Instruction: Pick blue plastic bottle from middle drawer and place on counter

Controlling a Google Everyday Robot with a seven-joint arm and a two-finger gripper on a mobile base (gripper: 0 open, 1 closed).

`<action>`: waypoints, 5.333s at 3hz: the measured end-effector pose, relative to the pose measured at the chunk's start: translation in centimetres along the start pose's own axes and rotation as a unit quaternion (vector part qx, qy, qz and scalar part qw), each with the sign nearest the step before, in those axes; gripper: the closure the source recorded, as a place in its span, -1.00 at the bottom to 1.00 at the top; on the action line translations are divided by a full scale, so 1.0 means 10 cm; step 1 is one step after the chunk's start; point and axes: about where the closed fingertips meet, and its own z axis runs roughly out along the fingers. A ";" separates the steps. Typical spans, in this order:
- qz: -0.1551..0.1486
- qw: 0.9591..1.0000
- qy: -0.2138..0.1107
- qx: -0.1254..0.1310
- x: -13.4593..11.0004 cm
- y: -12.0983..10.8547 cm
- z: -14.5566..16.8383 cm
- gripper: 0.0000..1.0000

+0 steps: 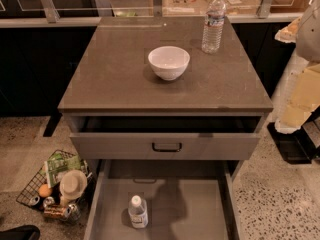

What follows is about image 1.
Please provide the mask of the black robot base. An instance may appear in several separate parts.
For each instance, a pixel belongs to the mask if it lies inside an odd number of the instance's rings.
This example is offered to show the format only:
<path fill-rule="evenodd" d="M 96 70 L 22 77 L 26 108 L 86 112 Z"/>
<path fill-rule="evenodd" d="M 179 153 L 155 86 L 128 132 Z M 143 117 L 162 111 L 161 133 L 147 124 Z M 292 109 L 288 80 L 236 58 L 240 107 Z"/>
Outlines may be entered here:
<path fill-rule="evenodd" d="M 320 107 L 294 133 L 279 133 L 274 123 L 269 123 L 267 129 L 284 161 L 289 164 L 320 161 Z"/>

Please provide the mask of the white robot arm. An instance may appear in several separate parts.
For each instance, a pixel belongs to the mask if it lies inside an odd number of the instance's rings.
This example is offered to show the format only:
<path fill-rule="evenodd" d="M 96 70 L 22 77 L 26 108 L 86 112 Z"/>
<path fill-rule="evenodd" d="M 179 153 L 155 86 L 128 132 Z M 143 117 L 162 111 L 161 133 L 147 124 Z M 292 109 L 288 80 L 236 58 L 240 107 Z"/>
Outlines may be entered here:
<path fill-rule="evenodd" d="M 320 0 L 313 0 L 275 39 L 296 45 L 280 81 L 275 120 L 279 133 L 291 134 L 320 107 Z"/>

